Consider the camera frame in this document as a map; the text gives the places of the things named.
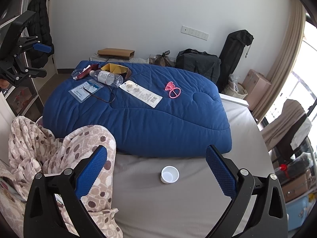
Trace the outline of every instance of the pink hair clip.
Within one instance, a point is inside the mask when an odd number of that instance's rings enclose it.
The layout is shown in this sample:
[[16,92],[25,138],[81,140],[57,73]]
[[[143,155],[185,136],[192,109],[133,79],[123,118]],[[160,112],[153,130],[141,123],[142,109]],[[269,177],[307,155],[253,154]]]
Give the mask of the pink hair clip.
[[169,82],[166,87],[165,87],[165,90],[166,91],[170,91],[170,93],[168,94],[170,98],[177,98],[179,95],[180,95],[180,88],[179,87],[175,87],[174,83],[173,82]]

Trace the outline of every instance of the beige curtain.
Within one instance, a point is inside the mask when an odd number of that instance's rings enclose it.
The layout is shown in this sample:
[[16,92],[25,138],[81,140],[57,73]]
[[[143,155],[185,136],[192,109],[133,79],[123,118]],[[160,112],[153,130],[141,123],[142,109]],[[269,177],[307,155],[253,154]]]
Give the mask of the beige curtain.
[[267,150],[273,149],[304,114],[305,110],[298,101],[286,99],[281,115],[261,130]]
[[271,86],[252,112],[258,123],[262,121],[273,105],[293,69],[302,44],[305,21],[306,12],[304,6],[299,0],[291,0],[291,14],[286,35],[280,52],[266,77],[270,81]]

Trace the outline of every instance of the blue gripper pad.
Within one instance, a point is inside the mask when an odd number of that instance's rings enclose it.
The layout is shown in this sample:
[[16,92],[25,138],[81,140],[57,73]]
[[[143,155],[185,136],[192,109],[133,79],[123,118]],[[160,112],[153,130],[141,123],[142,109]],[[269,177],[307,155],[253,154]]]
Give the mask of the blue gripper pad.
[[212,146],[206,149],[206,161],[224,195],[230,197],[232,200],[235,199],[237,195],[236,179]]
[[89,193],[107,161],[107,149],[103,146],[100,146],[97,149],[98,151],[96,154],[77,177],[75,194],[78,199]]
[[33,45],[33,48],[35,50],[38,50],[38,51],[41,51],[41,52],[44,52],[44,53],[50,53],[52,51],[52,48],[47,46],[47,45],[43,45],[41,43],[36,43]]

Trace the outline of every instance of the human hand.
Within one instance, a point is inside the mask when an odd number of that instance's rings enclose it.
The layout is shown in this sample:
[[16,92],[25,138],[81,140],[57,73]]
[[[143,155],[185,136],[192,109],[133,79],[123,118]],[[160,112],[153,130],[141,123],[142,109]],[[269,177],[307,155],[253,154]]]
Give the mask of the human hand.
[[7,88],[10,85],[10,83],[4,79],[0,79],[0,88]]

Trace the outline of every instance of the plastic water bottle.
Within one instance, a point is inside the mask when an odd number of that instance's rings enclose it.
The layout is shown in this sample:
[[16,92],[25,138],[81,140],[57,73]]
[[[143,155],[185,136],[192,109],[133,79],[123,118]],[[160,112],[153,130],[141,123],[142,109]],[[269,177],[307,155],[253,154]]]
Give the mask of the plastic water bottle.
[[97,70],[89,73],[96,81],[112,87],[119,87],[123,83],[123,77],[119,74]]

